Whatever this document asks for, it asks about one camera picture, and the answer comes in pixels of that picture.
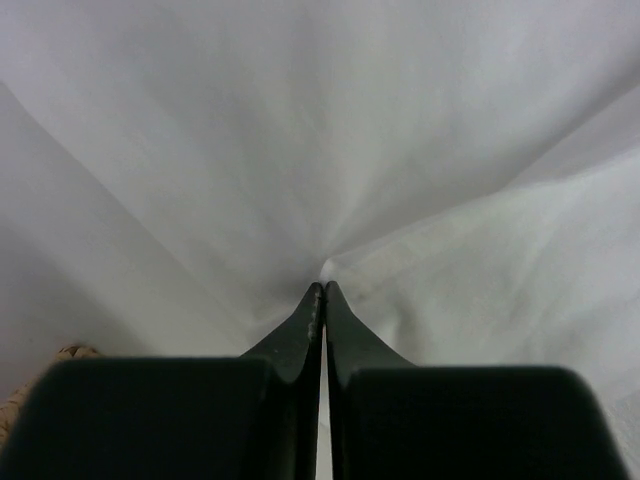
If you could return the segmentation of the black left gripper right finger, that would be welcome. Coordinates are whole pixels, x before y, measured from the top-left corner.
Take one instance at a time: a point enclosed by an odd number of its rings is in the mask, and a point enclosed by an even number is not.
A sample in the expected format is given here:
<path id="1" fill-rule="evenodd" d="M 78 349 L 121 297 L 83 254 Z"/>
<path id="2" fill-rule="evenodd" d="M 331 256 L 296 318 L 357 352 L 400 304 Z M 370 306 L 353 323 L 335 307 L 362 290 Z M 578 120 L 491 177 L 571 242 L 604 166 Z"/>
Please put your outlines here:
<path id="1" fill-rule="evenodd" d="M 419 367 L 325 288 L 337 479 L 625 479 L 588 385 L 560 367 Z"/>

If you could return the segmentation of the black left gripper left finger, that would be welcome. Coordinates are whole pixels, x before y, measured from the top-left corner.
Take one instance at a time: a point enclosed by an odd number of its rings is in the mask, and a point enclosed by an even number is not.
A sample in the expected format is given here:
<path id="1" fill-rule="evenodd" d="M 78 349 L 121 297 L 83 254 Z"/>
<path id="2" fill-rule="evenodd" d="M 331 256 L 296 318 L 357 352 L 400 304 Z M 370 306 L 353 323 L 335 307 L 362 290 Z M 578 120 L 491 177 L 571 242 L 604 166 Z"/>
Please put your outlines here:
<path id="1" fill-rule="evenodd" d="M 311 479 L 319 284 L 249 351 L 94 358 L 50 368 L 1 453 L 5 479 Z"/>

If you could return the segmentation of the white t shirt robot print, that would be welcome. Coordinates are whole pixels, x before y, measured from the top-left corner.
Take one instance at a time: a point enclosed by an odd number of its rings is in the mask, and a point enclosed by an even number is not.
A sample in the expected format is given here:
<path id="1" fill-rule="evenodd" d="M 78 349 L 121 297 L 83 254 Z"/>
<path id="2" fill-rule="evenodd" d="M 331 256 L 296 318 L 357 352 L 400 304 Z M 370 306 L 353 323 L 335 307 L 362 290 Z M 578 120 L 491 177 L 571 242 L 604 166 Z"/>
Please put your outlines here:
<path id="1" fill-rule="evenodd" d="M 1 390 L 236 354 L 315 280 L 639 443 L 635 1 L 5 1 Z"/>

